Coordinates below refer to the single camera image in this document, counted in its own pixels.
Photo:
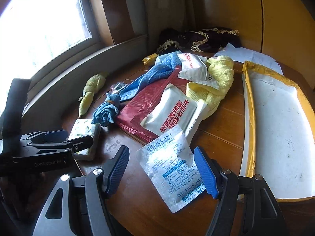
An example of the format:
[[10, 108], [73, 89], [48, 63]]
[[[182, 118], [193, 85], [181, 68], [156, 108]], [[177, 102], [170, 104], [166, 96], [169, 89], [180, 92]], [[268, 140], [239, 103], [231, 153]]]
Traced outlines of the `floral tissue pack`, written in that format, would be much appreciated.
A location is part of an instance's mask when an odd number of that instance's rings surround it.
[[73, 140], [79, 137], [90, 136], [93, 139], [93, 145], [81, 150], [74, 151], [74, 158], [76, 160], [91, 161], [95, 157], [98, 139], [101, 131], [99, 123], [93, 124], [91, 119], [77, 119], [70, 131], [68, 140]]

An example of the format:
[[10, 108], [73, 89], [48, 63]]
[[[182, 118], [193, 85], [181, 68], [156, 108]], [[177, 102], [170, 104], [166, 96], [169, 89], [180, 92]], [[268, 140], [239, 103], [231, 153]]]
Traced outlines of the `blue towel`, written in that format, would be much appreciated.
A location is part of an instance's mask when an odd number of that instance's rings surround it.
[[138, 77], [118, 94], [107, 92], [104, 102], [95, 109], [91, 123], [100, 124], [103, 127], [114, 123], [116, 116], [119, 114], [120, 103], [133, 99], [149, 84], [168, 78], [175, 68], [182, 64], [178, 57], [180, 53], [180, 51], [176, 51], [158, 56], [158, 62], [146, 74]]

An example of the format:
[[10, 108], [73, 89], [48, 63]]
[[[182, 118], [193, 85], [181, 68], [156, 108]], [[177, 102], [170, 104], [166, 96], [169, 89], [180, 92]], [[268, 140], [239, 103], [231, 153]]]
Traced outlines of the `white desiccant packet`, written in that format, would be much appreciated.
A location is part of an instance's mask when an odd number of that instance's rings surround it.
[[180, 126], [175, 126], [136, 152], [136, 157], [172, 213], [206, 189]]

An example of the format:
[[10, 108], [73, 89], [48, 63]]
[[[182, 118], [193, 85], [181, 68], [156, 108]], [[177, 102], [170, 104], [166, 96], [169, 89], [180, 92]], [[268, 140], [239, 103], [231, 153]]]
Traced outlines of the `white packet red characters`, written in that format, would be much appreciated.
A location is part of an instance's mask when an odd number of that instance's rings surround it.
[[160, 102], [141, 121], [140, 125], [157, 136], [161, 136], [179, 125], [187, 142], [191, 143], [208, 111], [209, 109], [203, 101], [194, 101], [175, 85], [168, 84], [162, 93]]

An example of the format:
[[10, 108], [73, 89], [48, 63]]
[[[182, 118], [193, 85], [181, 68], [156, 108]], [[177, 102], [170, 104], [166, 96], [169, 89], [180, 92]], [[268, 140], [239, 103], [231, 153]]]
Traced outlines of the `white packet with recycle mark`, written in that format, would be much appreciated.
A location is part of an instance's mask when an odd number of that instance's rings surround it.
[[206, 57], [192, 53], [180, 53], [177, 56], [182, 63], [178, 78], [219, 89], [217, 81], [208, 71]]

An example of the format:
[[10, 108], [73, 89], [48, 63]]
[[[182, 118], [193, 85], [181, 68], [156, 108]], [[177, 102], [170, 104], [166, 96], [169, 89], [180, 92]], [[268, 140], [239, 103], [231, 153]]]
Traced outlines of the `yellow towel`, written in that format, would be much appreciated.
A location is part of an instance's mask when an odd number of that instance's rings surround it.
[[202, 119], [210, 117], [220, 105], [232, 86], [234, 80], [234, 62], [225, 55], [216, 58], [208, 58], [206, 68], [209, 83], [189, 82], [186, 84], [186, 96], [196, 102], [206, 105], [202, 113]]

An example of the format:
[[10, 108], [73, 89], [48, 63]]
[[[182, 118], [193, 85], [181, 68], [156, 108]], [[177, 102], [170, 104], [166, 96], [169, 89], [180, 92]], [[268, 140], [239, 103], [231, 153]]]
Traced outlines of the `red plastic bag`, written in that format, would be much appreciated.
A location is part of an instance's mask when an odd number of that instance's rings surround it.
[[118, 127], [142, 144], [156, 139], [158, 136], [144, 129], [140, 123], [158, 105], [162, 93], [169, 83], [183, 93], [186, 92], [188, 80], [178, 78], [180, 71], [181, 67], [177, 66], [168, 78], [159, 79], [143, 88], [116, 117], [115, 122]]

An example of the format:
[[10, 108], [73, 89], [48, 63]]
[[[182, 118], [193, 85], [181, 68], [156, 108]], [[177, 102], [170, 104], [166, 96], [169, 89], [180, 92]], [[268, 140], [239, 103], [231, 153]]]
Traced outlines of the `small clear plastic packet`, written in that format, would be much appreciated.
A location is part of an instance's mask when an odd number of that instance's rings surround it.
[[119, 92], [126, 88], [127, 85], [128, 84], [125, 82], [117, 82], [110, 87], [110, 92], [112, 94], [119, 94]]

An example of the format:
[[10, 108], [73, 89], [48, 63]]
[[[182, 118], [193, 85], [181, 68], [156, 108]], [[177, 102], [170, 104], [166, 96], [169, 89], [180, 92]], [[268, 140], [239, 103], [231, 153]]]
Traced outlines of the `white tray yellow tape rim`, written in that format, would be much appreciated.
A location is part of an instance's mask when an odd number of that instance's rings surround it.
[[314, 111], [302, 89], [245, 61], [245, 140], [240, 175], [260, 174], [279, 202], [314, 198]]

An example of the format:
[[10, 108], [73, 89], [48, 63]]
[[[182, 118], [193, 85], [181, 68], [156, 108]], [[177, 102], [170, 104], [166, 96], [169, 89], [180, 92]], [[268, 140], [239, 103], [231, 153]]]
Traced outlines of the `yellow snack packet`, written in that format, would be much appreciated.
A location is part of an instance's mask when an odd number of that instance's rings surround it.
[[158, 57], [158, 55], [156, 53], [153, 53], [151, 55], [146, 56], [142, 60], [143, 65], [145, 65], [145, 66], [153, 66], [153, 65], [155, 65], [157, 57]]

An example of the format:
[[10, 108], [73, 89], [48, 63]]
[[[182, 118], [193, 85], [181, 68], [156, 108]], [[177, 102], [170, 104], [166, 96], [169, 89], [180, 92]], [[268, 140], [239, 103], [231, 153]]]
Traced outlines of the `window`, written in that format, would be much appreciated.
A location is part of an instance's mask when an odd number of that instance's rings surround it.
[[1, 85], [38, 82], [101, 46], [91, 0], [11, 0], [1, 15]]

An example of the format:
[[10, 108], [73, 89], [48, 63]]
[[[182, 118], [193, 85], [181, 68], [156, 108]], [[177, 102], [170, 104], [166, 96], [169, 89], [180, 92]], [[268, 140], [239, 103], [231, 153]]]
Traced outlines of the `white paper sheets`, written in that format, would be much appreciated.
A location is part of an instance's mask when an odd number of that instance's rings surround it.
[[283, 71], [279, 63], [277, 63], [272, 57], [254, 50], [246, 49], [244, 47], [236, 48], [232, 44], [228, 43], [221, 51], [214, 54], [214, 56], [221, 55], [229, 56], [236, 62], [244, 63], [245, 61], [251, 61], [283, 75]]

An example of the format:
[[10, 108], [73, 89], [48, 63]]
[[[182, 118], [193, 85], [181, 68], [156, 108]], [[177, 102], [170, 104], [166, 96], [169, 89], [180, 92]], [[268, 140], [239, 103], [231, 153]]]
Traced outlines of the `beige curtain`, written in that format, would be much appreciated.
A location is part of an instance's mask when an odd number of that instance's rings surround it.
[[155, 51], [160, 33], [167, 28], [193, 29], [193, 0], [126, 0], [136, 35], [147, 36], [147, 50]]

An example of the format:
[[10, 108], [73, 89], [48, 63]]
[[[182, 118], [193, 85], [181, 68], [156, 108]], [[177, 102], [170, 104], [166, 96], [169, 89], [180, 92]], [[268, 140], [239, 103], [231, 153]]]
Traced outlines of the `purple velvet cloth gold fringe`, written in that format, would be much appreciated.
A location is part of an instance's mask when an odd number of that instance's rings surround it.
[[238, 30], [212, 27], [198, 31], [177, 31], [168, 28], [159, 36], [157, 54], [175, 51], [216, 53], [228, 43], [234, 47], [241, 47]]

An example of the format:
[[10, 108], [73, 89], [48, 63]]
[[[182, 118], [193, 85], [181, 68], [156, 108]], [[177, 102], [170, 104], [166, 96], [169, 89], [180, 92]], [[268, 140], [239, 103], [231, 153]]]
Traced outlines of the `yellow wooden wardrobe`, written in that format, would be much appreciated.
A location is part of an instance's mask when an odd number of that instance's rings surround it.
[[298, 71], [314, 88], [314, 18], [301, 0], [192, 0], [199, 28], [237, 30], [241, 45]]

